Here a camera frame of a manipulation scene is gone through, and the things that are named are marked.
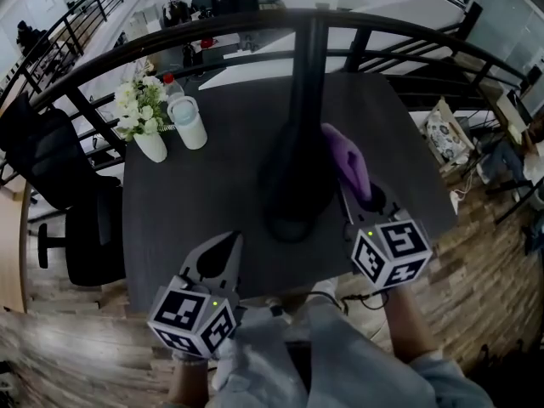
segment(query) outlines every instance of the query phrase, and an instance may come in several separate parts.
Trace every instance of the purple cloth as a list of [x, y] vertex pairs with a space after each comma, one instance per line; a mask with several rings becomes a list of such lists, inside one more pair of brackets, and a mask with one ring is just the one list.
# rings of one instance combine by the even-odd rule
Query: purple cloth
[[363, 154], [357, 145], [331, 124], [321, 124], [338, 171], [346, 179], [358, 201], [371, 201], [371, 181]]

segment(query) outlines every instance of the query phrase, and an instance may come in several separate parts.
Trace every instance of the dark gray table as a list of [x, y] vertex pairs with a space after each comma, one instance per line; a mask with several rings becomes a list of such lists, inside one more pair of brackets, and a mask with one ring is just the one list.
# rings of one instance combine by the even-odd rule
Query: dark gray table
[[[198, 93], [208, 142], [187, 150], [177, 132], [163, 134], [168, 157], [147, 159], [127, 147], [123, 244], [131, 307], [147, 311], [191, 249], [230, 230], [245, 245], [240, 295], [251, 298], [344, 274], [352, 269], [343, 238], [345, 217], [334, 199], [311, 236], [283, 244], [266, 232], [256, 177], [273, 137], [287, 119], [291, 78], [244, 82]], [[431, 239], [456, 223], [435, 160], [408, 111], [381, 75], [326, 76], [322, 121], [363, 151], [372, 179], [421, 220]], [[372, 224], [379, 219], [365, 216]]]

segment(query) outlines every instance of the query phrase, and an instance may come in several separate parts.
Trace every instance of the plastic bottle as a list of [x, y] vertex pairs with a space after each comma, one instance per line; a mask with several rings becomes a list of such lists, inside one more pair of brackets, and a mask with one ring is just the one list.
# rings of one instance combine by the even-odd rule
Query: plastic bottle
[[164, 87], [167, 90], [167, 103], [172, 103], [175, 99], [181, 98], [185, 96], [185, 91], [181, 86], [179, 86], [179, 83], [176, 82], [176, 79], [173, 78], [173, 75], [169, 72], [164, 75], [162, 78], [164, 81]]

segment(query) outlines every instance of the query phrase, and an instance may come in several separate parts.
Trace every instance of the handrail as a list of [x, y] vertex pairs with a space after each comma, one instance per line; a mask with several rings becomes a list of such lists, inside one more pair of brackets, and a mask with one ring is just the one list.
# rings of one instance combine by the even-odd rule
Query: handrail
[[[316, 11], [313, 9], [272, 9], [225, 15], [185, 25], [177, 25], [128, 42], [79, 66], [40, 93], [32, 103], [37, 110], [41, 110], [43, 107], [60, 98], [71, 88], [81, 86], [120, 65], [177, 46], [180, 43], [191, 43], [203, 37], [215, 37], [240, 31], [269, 28], [290, 28], [296, 30], [299, 26], [309, 22], [314, 17], [321, 19], [328, 27], [369, 29], [370, 31], [416, 37], [419, 40], [436, 43], [457, 52], [470, 54], [513, 74], [521, 80], [525, 80], [526, 78], [524, 74], [485, 52], [483, 49], [420, 25], [378, 15], [353, 12]], [[260, 56], [263, 56], [263, 60], [266, 59], [266, 54], [260, 54]]]
[[[31, 58], [34, 58], [34, 54], [35, 52], [46, 42], [49, 41], [49, 36], [62, 24], [62, 23], [66, 23], [67, 24], [67, 27], [65, 27], [65, 30], [68, 30], [70, 31], [70, 28], [68, 27], [70, 25], [70, 22], [68, 21], [68, 17], [70, 15], [73, 15], [75, 14], [76, 10], [79, 9], [85, 2], [87, 2], [88, 0], [78, 0], [77, 3], [72, 6], [70, 9], [68, 9], [68, 11], [62, 16], [60, 17], [50, 28], [49, 30], [40, 38], [40, 40], [37, 42], [37, 44], [34, 46], [34, 48], [31, 50], [31, 52], [25, 57], [25, 59], [22, 61], [22, 63], [19, 64], [18, 66], [18, 70], [12, 75], [10, 76], [10, 80], [6, 86], [6, 88], [3, 90], [2, 92], [2, 95], [0, 95], [0, 106], [3, 105], [3, 103], [5, 102], [6, 98], [8, 97], [9, 93], [11, 92], [11, 90], [14, 88], [14, 85], [15, 83], [17, 82], [17, 80], [19, 79], [19, 77], [21, 76], [24, 76], [25, 75], [25, 71], [26, 71], [26, 68], [28, 65], [31, 64]], [[103, 12], [103, 9], [101, 8], [101, 2], [100, 0], [93, 0], [94, 2], [96, 2], [98, 4], [98, 7], [101, 9], [101, 12], [102, 12], [102, 15], [105, 17], [106, 14], [104, 14]], [[74, 40], [74, 45], [76, 47], [78, 47], [78, 42], [77, 42], [77, 39], [76, 38], [72, 38]]]

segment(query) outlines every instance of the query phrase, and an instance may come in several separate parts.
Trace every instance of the red object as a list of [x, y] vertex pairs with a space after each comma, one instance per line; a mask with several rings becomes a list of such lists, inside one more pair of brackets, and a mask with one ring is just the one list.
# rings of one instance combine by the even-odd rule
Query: red object
[[162, 81], [167, 85], [169, 85], [170, 83], [173, 83], [173, 74], [168, 72], [162, 77]]
[[201, 40], [201, 48], [210, 48], [213, 45], [213, 38], [207, 37]]

